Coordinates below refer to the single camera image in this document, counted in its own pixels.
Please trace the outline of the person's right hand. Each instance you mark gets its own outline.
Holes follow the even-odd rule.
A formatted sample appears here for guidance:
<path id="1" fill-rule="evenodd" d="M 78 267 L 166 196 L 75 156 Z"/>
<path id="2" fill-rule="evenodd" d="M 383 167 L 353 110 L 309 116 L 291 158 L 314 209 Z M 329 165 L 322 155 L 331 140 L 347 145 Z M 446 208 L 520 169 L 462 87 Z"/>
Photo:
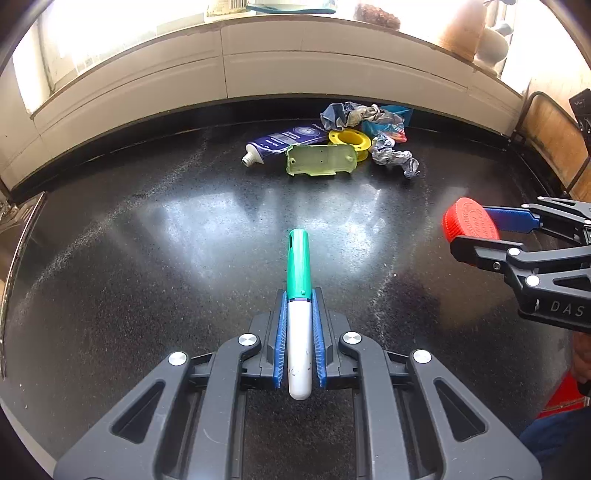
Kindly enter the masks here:
<path id="1" fill-rule="evenodd" d="M 572 335 L 572 375 L 585 385 L 591 379 L 591 336 L 582 332 Z"/>

